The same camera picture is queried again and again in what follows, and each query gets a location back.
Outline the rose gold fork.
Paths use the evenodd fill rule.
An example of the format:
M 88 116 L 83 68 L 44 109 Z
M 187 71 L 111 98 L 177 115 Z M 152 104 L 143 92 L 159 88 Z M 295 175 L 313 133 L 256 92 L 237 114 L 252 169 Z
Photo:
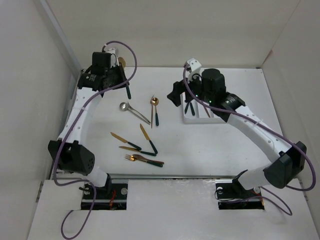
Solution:
M 150 99 L 150 104 L 151 104 L 151 121 L 150 121 L 150 125 L 151 128 L 153 128 L 153 117 L 154 117 L 154 95 L 151 97 Z

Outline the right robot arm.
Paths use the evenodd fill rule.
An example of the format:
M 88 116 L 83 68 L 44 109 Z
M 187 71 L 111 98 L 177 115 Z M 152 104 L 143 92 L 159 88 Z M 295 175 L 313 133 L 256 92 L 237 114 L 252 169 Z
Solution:
M 200 72 L 186 65 L 182 77 L 181 81 L 173 84 L 172 92 L 167 95 L 175 106 L 181 105 L 181 95 L 186 94 L 190 101 L 197 101 L 243 133 L 270 162 L 266 166 L 240 172 L 232 180 L 231 190 L 235 196 L 243 197 L 250 189 L 266 185 L 286 188 L 304 169 L 306 145 L 301 141 L 293 143 L 256 117 L 244 100 L 226 90 L 225 77 L 218 69 L 209 68 Z

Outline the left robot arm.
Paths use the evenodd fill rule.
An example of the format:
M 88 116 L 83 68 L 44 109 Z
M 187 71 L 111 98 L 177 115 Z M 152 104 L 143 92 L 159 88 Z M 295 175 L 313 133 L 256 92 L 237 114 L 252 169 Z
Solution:
M 91 66 L 79 76 L 67 122 L 57 140 L 48 143 L 54 178 L 57 177 L 57 170 L 76 173 L 82 176 L 83 181 L 95 186 L 94 192 L 100 198 L 111 195 L 109 174 L 100 169 L 95 155 L 85 144 L 91 120 L 104 93 L 127 85 L 128 80 L 116 49 L 92 54 Z

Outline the gold spoon green handle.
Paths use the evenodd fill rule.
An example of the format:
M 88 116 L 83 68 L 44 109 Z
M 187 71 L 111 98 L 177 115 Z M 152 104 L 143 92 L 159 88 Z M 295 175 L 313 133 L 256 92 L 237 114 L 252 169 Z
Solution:
M 122 70 L 122 78 L 123 78 L 123 81 L 125 82 L 125 81 L 127 80 L 127 77 L 126 77 L 126 74 L 125 74 L 126 62 L 125 62 L 125 60 L 124 60 L 122 57 L 118 57 L 118 63 L 119 63 L 119 66 L 121 67 L 121 70 Z M 125 85 L 125 89 L 126 89 L 127 98 L 128 98 L 129 100 L 131 100 L 131 99 L 132 99 L 132 95 L 131 95 L 129 83 L 127 83 L 127 84 Z
M 157 106 L 159 104 L 159 99 L 157 97 L 152 97 L 150 100 L 150 103 L 152 105 L 151 111 L 153 112 L 153 108 L 155 110 L 155 125 L 158 127 L 159 126 L 159 115 L 158 115 L 158 110 L 157 110 Z

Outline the silver spoon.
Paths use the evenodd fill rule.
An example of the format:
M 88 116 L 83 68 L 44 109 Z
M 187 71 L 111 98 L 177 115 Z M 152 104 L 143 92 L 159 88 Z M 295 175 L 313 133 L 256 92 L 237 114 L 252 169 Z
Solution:
M 125 112 L 125 111 L 129 111 L 131 112 L 133 115 L 135 115 L 137 118 L 141 119 L 142 121 L 144 121 L 145 123 L 147 123 L 148 125 L 150 125 L 148 122 L 146 122 L 140 115 L 138 115 L 137 113 L 135 113 L 133 110 L 129 109 L 129 105 L 127 104 L 127 102 L 122 102 L 120 103 L 119 105 L 119 109 L 122 111 L 122 112 Z

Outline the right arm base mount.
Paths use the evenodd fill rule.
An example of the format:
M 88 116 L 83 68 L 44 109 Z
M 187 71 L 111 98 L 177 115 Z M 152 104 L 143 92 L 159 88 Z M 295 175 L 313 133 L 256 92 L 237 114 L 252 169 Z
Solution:
M 254 187 L 246 190 L 231 182 L 215 184 L 214 197 L 219 210 L 264 210 L 261 189 Z

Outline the rose gold knife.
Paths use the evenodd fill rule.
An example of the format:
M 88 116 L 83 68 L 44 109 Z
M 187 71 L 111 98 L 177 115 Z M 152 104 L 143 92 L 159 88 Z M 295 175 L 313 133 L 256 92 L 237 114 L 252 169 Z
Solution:
M 210 115 L 207 107 L 203 106 L 203 108 L 204 108 L 204 111 L 206 112 L 207 117 L 208 117 L 208 118 L 211 118 L 211 115 Z

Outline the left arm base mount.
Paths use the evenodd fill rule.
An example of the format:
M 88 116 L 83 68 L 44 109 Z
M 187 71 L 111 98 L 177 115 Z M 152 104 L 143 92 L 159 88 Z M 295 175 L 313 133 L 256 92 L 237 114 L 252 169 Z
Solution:
M 82 191 L 81 210 L 89 210 L 94 198 L 93 187 L 86 183 L 79 187 Z M 93 210 L 122 211 L 127 209 L 128 181 L 114 179 L 109 190 L 96 188 L 96 198 Z

